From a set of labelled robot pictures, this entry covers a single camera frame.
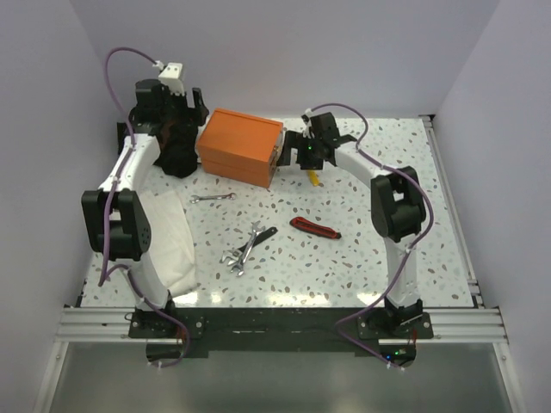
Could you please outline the red black utility knife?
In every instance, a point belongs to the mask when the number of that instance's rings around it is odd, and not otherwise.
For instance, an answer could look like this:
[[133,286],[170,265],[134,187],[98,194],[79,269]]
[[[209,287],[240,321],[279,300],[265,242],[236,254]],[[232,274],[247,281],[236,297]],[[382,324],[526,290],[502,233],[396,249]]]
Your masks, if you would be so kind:
[[289,224],[299,230],[311,235],[323,237],[327,239],[338,240],[342,237],[341,233],[333,230],[330,227],[315,224],[303,217],[295,217],[289,221]]

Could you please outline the small silver combination wrench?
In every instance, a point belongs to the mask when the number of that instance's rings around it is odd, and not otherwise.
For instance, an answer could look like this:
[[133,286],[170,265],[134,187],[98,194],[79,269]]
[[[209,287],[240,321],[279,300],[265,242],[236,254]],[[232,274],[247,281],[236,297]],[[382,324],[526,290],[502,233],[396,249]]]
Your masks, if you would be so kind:
[[217,194],[217,195],[196,195],[194,194],[190,202],[195,204],[200,201],[206,201],[206,200],[235,200],[237,198],[237,195],[235,193],[230,194]]

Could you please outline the silver open-end wrench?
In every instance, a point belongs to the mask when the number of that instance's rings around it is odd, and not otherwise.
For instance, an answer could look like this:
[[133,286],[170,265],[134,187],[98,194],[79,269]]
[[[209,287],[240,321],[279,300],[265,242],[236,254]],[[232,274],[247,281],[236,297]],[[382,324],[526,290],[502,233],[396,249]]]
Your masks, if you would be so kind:
[[259,234],[265,230],[264,226],[260,226],[260,222],[256,221],[251,224],[251,236],[245,245],[245,250],[241,253],[238,260],[232,265],[230,271],[237,276],[242,276],[245,273],[245,263],[251,253],[253,244],[257,240]]

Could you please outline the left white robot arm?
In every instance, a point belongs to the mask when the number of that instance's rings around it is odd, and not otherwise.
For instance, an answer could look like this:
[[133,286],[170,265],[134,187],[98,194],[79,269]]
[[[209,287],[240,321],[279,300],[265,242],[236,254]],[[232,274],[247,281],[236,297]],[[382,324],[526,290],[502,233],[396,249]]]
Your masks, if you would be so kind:
[[170,292],[150,258],[152,226],[139,190],[154,166],[177,178],[197,170],[195,142],[209,111],[199,88],[192,90],[192,105],[185,93],[157,79],[138,81],[135,95],[127,121],[117,126],[115,166],[99,188],[83,192],[81,205],[90,247],[102,255],[98,283],[106,282],[112,268],[126,270],[137,308],[156,309],[148,318],[149,329],[169,337],[177,330],[178,316],[166,309]]

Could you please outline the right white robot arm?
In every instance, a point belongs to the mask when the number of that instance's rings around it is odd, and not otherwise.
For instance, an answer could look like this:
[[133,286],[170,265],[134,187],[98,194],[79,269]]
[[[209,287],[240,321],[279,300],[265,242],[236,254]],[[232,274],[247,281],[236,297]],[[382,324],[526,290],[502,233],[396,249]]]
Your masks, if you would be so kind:
[[304,113],[305,129],[284,133],[277,164],[289,166],[291,152],[296,151],[296,163],[303,170],[321,170],[329,163],[368,186],[371,222],[385,244],[388,282],[381,296],[359,314],[388,335],[401,338],[424,315],[416,249],[432,229],[435,214],[413,167],[393,167],[362,148],[368,122],[361,119],[364,132],[354,138],[340,132],[332,113]]

